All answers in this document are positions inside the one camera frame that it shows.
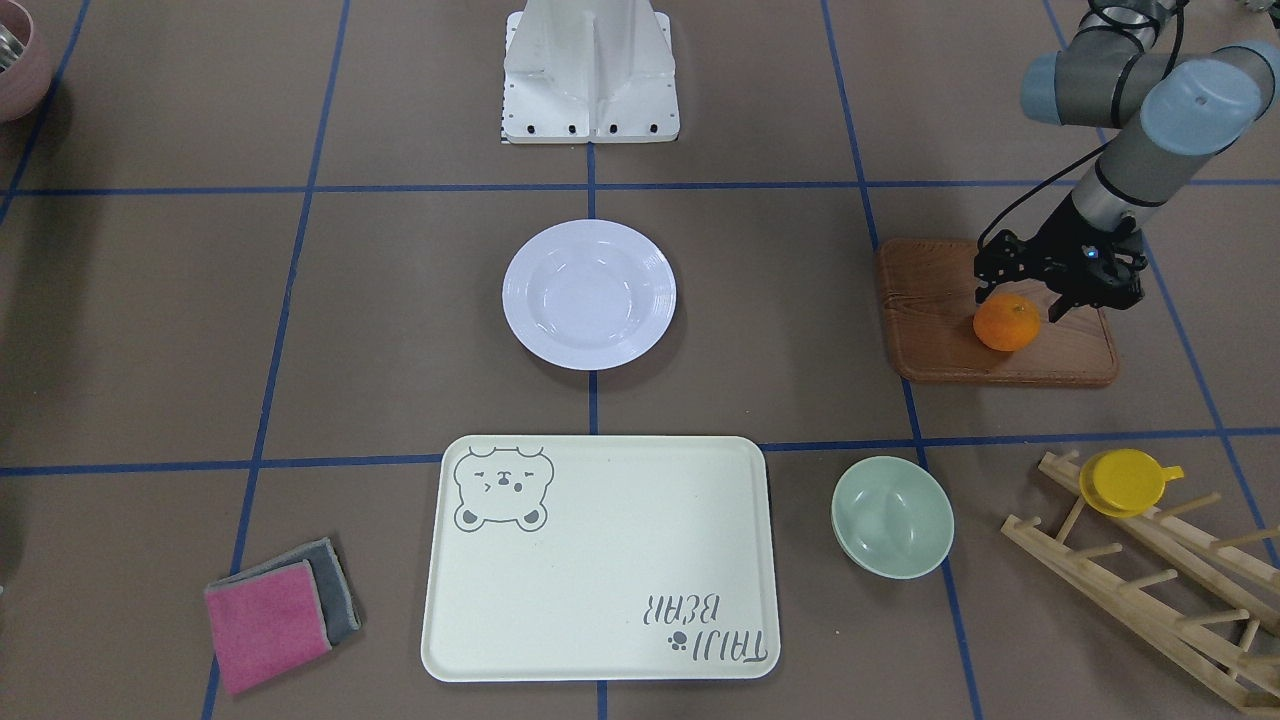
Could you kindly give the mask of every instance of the pink bowl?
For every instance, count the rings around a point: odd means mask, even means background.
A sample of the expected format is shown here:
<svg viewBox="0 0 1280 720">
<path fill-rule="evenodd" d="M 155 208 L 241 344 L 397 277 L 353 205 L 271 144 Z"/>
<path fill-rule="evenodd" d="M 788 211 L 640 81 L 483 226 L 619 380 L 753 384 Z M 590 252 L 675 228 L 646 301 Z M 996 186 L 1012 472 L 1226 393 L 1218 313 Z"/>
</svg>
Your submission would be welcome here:
<svg viewBox="0 0 1280 720">
<path fill-rule="evenodd" d="M 0 123 L 6 123 L 40 105 L 54 79 L 54 64 L 49 60 L 45 38 L 36 32 L 26 8 L 0 0 L 0 22 L 27 46 L 18 61 L 0 73 Z"/>
</svg>

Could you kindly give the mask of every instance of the green bowl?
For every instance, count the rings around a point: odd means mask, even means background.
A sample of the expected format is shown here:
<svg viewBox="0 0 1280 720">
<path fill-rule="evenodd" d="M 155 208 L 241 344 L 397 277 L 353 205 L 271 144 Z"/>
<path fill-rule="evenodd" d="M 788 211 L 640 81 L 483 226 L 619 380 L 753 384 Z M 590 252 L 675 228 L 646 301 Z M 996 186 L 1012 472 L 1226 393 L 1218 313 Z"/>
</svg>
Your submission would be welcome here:
<svg viewBox="0 0 1280 720">
<path fill-rule="evenodd" d="M 831 527 L 854 562 L 896 580 L 931 573 L 955 539 L 942 486 L 919 465 L 891 456 L 845 470 L 831 498 Z"/>
</svg>

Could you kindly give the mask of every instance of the orange fruit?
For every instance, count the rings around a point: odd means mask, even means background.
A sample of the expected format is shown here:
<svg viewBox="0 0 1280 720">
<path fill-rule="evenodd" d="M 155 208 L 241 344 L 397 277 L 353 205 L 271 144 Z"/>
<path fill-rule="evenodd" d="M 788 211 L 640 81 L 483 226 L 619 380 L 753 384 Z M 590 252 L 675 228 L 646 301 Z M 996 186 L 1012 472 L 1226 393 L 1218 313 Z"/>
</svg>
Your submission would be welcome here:
<svg viewBox="0 0 1280 720">
<path fill-rule="evenodd" d="M 1021 350 L 1039 334 L 1039 307 L 1021 295 L 993 295 L 973 315 L 973 332 L 992 350 Z"/>
</svg>

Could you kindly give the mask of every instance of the brown wooden tray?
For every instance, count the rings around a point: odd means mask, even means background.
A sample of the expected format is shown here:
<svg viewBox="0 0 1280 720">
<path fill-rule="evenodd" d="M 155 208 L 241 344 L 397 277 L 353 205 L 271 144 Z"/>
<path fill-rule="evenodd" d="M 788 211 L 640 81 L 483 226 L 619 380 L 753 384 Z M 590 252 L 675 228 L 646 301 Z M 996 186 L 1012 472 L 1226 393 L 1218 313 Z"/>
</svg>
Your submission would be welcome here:
<svg viewBox="0 0 1280 720">
<path fill-rule="evenodd" d="M 1076 307 L 1018 352 L 1000 352 L 973 334 L 972 240 L 895 238 L 876 258 L 890 360 L 913 382 L 1102 387 L 1120 374 L 1101 310 Z M 1034 281 L 996 292 L 1033 300 L 1046 318 L 1056 295 Z"/>
</svg>

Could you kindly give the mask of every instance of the robotic hand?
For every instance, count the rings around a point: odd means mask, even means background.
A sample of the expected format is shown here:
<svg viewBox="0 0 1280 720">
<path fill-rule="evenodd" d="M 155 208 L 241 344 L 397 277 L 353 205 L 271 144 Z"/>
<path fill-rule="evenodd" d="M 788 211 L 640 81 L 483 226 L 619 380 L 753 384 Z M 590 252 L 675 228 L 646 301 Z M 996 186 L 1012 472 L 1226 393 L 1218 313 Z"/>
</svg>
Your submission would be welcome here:
<svg viewBox="0 0 1280 720">
<path fill-rule="evenodd" d="M 983 242 L 1006 210 L 983 232 L 974 258 L 978 302 L 1001 283 L 1038 279 L 1060 293 L 1050 322 L 1083 305 L 1123 310 L 1142 300 L 1138 273 L 1147 259 L 1139 228 L 1266 113 L 1280 77 L 1280 49 L 1266 42 L 1179 58 L 1188 0 L 1088 3 L 1071 45 L 1032 63 L 1023 110 L 1052 124 L 1123 129 L 1023 196 L 1101 155 L 1034 237 L 1021 241 L 1002 229 Z M 1147 53 L 1174 18 L 1172 53 Z"/>
</svg>

